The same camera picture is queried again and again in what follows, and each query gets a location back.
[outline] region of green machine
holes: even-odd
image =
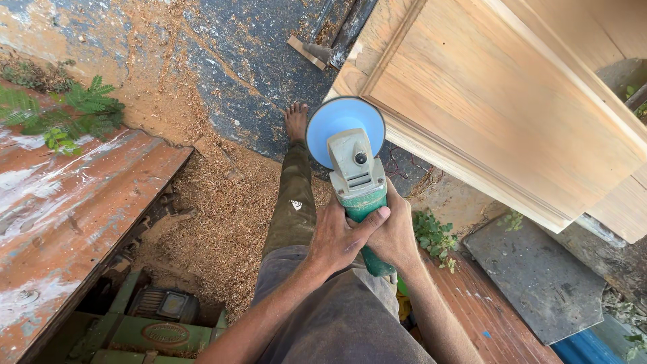
[[[329,175],[335,194],[353,221],[361,222],[372,211],[386,206],[386,176],[377,157],[385,132],[380,111],[357,97],[328,100],[308,122],[308,151],[333,170]],[[395,268],[381,261],[371,248],[363,247],[362,257],[372,275],[396,280]]]
[[[73,312],[34,362],[189,364],[225,331],[224,309],[215,328],[195,326],[194,296],[147,282],[131,272],[105,315]]]

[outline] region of green angle grinder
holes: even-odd
[[[386,132],[380,111],[358,97],[338,97],[324,102],[312,115],[305,143],[312,157],[330,172],[330,182],[346,214],[361,222],[386,206],[386,176],[376,157]],[[366,269],[375,277],[395,274],[371,248],[363,247]]]

